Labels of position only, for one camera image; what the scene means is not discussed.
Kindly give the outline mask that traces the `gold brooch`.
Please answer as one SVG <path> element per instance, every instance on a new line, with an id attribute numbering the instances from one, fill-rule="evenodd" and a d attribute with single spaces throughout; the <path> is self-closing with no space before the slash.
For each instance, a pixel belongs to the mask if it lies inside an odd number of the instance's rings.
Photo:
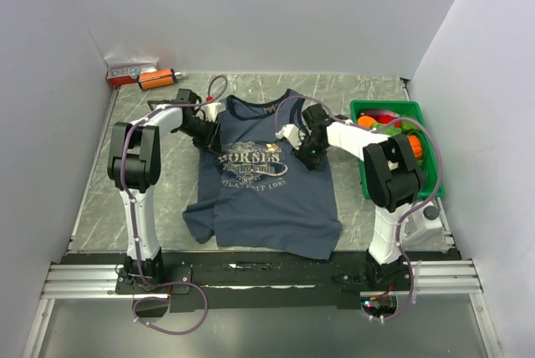
<path id="1" fill-rule="evenodd" d="M 266 151 L 269 153 L 280 153 L 281 150 L 277 144 L 266 144 Z"/>

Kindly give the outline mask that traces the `blue sleeveless shirt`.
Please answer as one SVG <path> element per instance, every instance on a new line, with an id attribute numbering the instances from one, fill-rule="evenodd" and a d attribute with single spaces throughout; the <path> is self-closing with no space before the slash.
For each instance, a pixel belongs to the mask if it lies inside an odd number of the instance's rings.
<path id="1" fill-rule="evenodd" d="M 197 201 L 182 213 L 198 243 L 219 247 L 270 248 L 327 260 L 342 224 L 328 162 L 310 171 L 275 136 L 280 125 L 303 127 L 304 100 L 292 89 L 254 104 L 234 95 L 219 114 L 222 154 L 200 151 Z M 269 153 L 277 144 L 280 153 Z"/>

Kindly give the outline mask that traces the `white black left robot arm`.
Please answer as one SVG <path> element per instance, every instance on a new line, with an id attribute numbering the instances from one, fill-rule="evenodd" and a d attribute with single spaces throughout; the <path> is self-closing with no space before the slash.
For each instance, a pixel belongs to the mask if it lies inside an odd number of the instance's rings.
<path id="1" fill-rule="evenodd" d="M 150 112 L 138 120 L 113 125 L 107 173 L 119 191 L 125 210 L 128 247 L 124 276 L 148 293 L 166 281 L 161 244 L 155 230 L 154 193 L 161 176 L 161 140 L 182 132 L 194 146 L 219 154 L 219 114 L 225 110 L 215 97 L 202 100 L 180 89 L 173 100 L 152 100 Z"/>

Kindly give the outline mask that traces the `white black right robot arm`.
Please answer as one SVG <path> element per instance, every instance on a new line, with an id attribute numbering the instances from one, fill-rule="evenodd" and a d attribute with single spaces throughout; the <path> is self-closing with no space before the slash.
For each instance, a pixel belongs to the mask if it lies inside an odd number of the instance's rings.
<path id="1" fill-rule="evenodd" d="M 364 163 L 366 188 L 375 204 L 374 232 L 366 251 L 364 280 L 373 289 L 385 289 L 403 275 L 402 231 L 422 187 L 425 174 L 417 163 L 409 137 L 384 135 L 351 120 L 330 117 L 320 104 L 303 112 L 308 129 L 283 125 L 276 137 L 284 139 L 309 170 L 324 162 L 329 147 Z"/>

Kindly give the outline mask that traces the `orange toy fruit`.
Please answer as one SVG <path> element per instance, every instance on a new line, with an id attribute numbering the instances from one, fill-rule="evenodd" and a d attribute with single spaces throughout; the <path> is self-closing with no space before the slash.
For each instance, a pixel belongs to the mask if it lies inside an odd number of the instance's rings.
<path id="1" fill-rule="evenodd" d="M 368 115 L 361 115 L 358 119 L 357 119 L 357 124 L 359 126 L 362 126 L 364 128 L 368 128 L 368 129 L 371 129 L 375 124 L 377 124 L 377 120 L 372 117 L 372 116 L 368 116 Z"/>

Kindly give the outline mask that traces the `orange cylinder tool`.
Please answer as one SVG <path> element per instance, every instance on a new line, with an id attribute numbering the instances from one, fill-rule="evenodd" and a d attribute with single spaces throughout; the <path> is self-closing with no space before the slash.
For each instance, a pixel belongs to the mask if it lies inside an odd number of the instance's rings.
<path id="1" fill-rule="evenodd" d="M 161 69 L 139 74 L 137 77 L 137 84 L 141 90 L 154 90 L 177 84 L 178 81 L 185 76 L 186 75 L 181 71 Z"/>

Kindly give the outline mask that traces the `toy lettuce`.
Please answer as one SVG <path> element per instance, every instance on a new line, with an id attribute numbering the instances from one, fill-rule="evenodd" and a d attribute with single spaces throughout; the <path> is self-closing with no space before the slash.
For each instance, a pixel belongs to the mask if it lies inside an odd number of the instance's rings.
<path id="1" fill-rule="evenodd" d="M 403 133 L 403 130 L 400 127 L 397 127 L 396 125 L 388 126 L 387 124 L 382 124 L 379 122 L 375 122 L 374 124 L 372 124 L 370 129 L 374 133 L 378 133 L 380 135 L 385 136 L 397 136 Z"/>

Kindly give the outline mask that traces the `red toy chili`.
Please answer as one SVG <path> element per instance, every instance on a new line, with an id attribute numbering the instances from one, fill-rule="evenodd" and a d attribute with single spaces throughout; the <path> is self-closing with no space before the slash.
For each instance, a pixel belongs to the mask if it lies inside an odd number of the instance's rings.
<path id="1" fill-rule="evenodd" d="M 380 124 L 388 124 L 392 120 L 400 118 L 400 114 L 395 113 L 392 110 L 384 109 L 371 109 L 366 113 L 366 115 L 372 117 Z"/>

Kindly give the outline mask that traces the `green toy pepper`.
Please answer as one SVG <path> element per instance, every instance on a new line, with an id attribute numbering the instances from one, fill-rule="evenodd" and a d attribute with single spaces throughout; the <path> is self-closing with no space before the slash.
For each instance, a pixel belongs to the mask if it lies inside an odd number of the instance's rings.
<path id="1" fill-rule="evenodd" d="M 403 133 L 410 134 L 413 132 L 420 132 L 420 122 L 411 116 L 404 116 L 400 121 L 400 128 Z"/>

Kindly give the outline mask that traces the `orange toy pumpkin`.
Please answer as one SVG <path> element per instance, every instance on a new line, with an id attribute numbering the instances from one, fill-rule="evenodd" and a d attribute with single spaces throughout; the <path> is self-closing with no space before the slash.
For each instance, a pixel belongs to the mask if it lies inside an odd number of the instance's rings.
<path id="1" fill-rule="evenodd" d="M 424 156 L 424 149 L 420 138 L 416 135 L 409 135 L 408 140 L 416 160 L 421 161 Z"/>

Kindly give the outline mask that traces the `red white cardboard box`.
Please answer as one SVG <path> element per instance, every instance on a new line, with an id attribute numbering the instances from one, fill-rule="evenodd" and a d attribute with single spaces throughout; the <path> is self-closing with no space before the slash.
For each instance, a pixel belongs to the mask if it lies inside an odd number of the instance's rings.
<path id="1" fill-rule="evenodd" d="M 106 81 L 113 88 L 118 88 L 126 84 L 135 84 L 140 74 L 154 72 L 157 70 L 157 64 L 145 63 L 126 65 L 116 68 L 109 68 L 106 75 Z"/>

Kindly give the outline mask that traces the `green plastic bin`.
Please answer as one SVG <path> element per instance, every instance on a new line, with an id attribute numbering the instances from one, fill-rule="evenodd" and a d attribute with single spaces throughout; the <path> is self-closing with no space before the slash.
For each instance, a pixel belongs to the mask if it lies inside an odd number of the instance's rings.
<path id="1" fill-rule="evenodd" d="M 423 115 L 420 110 L 420 106 L 414 101 L 393 101 L 393 100 L 352 100 L 349 104 L 352 120 L 357 122 L 357 119 L 361 115 L 371 109 L 384 109 L 392 110 L 395 113 L 400 114 L 400 117 L 411 116 L 416 118 L 422 126 L 425 126 Z M 397 127 L 400 127 L 400 122 L 395 123 Z M 420 132 L 413 132 L 404 135 L 416 135 L 420 138 L 424 149 L 424 156 L 421 161 L 417 161 L 419 167 L 425 174 L 425 184 L 422 190 L 418 193 L 417 200 L 423 201 L 433 191 L 439 170 L 441 165 L 436 160 L 435 147 L 432 145 L 430 139 L 425 135 L 422 130 Z"/>

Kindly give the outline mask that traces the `white bottle grey cap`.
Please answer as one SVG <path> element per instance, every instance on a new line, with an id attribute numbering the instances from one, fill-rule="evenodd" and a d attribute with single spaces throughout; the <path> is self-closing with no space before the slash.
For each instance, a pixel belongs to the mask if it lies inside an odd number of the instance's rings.
<path id="1" fill-rule="evenodd" d="M 403 232 L 402 244 L 414 246 L 442 229 L 440 211 L 433 202 L 428 202 L 422 209 L 408 217 Z"/>

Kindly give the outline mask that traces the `black rectangular frame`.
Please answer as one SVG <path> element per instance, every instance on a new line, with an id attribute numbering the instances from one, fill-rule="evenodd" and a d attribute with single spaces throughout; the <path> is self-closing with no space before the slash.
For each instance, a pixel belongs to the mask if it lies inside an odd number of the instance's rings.
<path id="1" fill-rule="evenodd" d="M 148 100 L 147 105 L 150 108 L 150 111 L 154 111 L 159 108 L 161 105 L 173 105 L 175 102 L 173 100 Z"/>

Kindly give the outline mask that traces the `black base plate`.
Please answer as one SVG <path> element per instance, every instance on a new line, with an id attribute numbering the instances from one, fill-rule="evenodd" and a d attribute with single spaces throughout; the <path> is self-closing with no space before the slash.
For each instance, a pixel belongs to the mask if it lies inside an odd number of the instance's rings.
<path id="1" fill-rule="evenodd" d="M 456 250 L 411 252 L 414 267 L 420 261 L 462 261 Z M 365 252 L 336 252 L 328 261 L 299 258 L 274 252 L 164 253 L 165 279 L 148 287 L 139 278 L 124 276 L 119 253 L 69 254 L 59 264 L 114 264 L 119 280 L 144 290 L 140 311 L 169 308 L 171 312 L 210 309 L 297 308 L 334 306 L 360 309 L 368 296 L 388 299 L 414 292 L 413 267 L 402 266 L 395 282 L 370 287 L 364 280 Z"/>

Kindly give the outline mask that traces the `aluminium frame rail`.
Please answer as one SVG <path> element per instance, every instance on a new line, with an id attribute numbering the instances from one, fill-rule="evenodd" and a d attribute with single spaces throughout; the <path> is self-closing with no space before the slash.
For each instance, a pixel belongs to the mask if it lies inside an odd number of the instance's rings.
<path id="1" fill-rule="evenodd" d="M 131 299 L 147 297 L 119 280 L 114 264 L 53 264 L 41 299 Z M 414 264 L 414 294 L 481 294 L 483 287 L 472 261 L 420 261 Z"/>

